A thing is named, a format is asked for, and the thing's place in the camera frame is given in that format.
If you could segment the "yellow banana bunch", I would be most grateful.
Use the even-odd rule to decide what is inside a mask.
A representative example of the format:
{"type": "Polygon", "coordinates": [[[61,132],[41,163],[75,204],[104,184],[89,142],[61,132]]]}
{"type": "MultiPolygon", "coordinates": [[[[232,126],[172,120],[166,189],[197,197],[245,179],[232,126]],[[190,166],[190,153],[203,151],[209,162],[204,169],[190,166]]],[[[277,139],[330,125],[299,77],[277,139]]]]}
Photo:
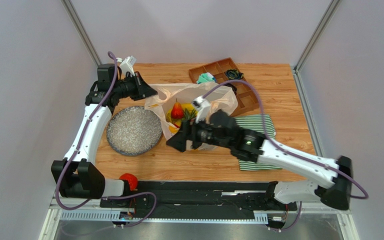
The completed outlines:
{"type": "MultiPolygon", "coordinates": [[[[191,103],[180,103],[180,104],[182,105],[183,109],[189,109],[189,110],[195,109],[191,103]]],[[[171,110],[172,108],[165,114],[165,118],[166,118],[166,121],[172,125],[172,126],[169,126],[170,132],[175,134],[180,128],[182,122],[185,120],[171,118],[171,110]]]]}

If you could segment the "small pineapple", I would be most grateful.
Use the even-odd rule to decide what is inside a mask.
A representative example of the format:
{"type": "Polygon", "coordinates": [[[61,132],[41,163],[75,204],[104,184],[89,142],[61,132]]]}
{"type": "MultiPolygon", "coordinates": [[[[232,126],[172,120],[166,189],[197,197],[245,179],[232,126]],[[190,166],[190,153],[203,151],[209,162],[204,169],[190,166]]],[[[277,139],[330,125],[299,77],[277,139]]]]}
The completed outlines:
{"type": "Polygon", "coordinates": [[[197,111],[195,109],[183,109],[183,120],[184,121],[190,121],[197,116],[197,111]]]}

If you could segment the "small red orange fruit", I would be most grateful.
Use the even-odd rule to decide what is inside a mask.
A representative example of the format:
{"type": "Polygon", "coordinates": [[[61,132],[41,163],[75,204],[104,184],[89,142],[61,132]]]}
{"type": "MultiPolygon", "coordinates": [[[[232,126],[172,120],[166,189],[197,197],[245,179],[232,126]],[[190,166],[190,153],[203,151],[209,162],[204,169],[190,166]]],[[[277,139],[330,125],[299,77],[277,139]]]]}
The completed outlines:
{"type": "Polygon", "coordinates": [[[170,116],[172,119],[180,120],[184,117],[184,110],[182,105],[176,101],[171,109],[170,116]]]}

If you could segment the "red orange peach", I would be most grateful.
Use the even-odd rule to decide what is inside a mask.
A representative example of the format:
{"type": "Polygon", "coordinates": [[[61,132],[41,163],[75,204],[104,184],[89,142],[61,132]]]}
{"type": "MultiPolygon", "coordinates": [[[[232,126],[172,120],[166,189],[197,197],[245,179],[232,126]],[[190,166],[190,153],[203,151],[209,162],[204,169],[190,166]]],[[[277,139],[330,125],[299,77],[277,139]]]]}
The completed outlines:
{"type": "Polygon", "coordinates": [[[134,191],[138,186],[138,178],[131,173],[124,173],[119,177],[119,180],[126,182],[125,188],[134,191]]]}

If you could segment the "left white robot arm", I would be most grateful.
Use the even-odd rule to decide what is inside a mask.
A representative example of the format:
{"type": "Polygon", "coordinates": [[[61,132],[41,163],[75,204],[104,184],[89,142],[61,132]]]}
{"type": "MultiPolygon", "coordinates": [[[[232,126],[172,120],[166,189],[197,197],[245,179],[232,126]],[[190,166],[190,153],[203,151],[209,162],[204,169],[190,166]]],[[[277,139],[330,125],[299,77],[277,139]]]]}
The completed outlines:
{"type": "Polygon", "coordinates": [[[97,81],[85,97],[82,122],[73,144],[51,165],[56,196],[77,199],[121,197],[127,181],[108,179],[95,167],[104,130],[121,99],[143,100],[157,94],[130,63],[97,67],[97,81]]]}

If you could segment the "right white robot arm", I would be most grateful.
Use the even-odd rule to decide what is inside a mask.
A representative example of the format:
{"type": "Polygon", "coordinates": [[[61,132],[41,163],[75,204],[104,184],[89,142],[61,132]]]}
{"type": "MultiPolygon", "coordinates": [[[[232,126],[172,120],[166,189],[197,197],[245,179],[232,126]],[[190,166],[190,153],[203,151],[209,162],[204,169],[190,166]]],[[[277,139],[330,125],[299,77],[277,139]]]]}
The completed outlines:
{"type": "Polygon", "coordinates": [[[233,117],[219,110],[209,123],[183,121],[180,130],[166,144],[179,152],[188,145],[197,149],[204,144],[227,148],[238,160],[269,164],[306,178],[295,182],[274,181],[266,198],[282,204],[320,201],[337,210],[348,210],[352,190],[352,161],[319,157],[270,140],[265,134],[239,126],[233,117]]]}

